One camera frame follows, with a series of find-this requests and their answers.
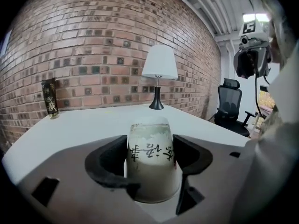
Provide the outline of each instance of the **black lamp stand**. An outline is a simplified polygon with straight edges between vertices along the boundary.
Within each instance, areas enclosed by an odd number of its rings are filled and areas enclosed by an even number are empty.
[[[159,87],[159,78],[161,76],[156,76],[157,77],[157,85],[155,87],[155,98],[153,100],[153,102],[150,104],[150,108],[153,109],[153,110],[162,110],[164,109],[162,103],[161,103],[161,100],[160,100],[160,90],[161,90],[161,87]]]

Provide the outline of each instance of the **paper cup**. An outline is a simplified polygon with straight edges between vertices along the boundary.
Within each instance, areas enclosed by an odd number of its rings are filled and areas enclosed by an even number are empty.
[[[178,191],[180,183],[166,118],[144,117],[131,126],[127,177],[141,184],[135,197],[139,202],[163,202]]]

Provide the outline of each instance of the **table lamp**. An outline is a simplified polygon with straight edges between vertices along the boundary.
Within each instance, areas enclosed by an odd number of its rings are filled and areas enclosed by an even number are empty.
[[[164,107],[160,100],[161,87],[159,87],[159,79],[178,78],[177,65],[172,48],[166,45],[151,47],[146,57],[142,76],[157,79],[155,98],[149,107],[154,110],[162,110]]]

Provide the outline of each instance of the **ceiling light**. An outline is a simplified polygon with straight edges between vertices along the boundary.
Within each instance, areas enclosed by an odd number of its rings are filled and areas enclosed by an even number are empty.
[[[265,14],[265,13],[257,13],[255,15],[256,15],[256,19],[258,21],[260,21],[260,22],[265,22],[265,21],[269,21],[270,20],[268,18],[267,14]],[[243,15],[244,22],[255,20],[255,15],[254,14],[244,14]]]

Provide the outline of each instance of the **office chair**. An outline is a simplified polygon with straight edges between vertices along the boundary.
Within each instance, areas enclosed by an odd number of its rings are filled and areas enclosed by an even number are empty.
[[[247,117],[244,122],[237,121],[242,98],[242,91],[239,88],[240,83],[237,80],[224,79],[223,85],[218,87],[220,104],[214,120],[215,124],[248,137],[249,131],[245,128],[245,125],[250,116],[255,117],[255,115],[245,111]]]

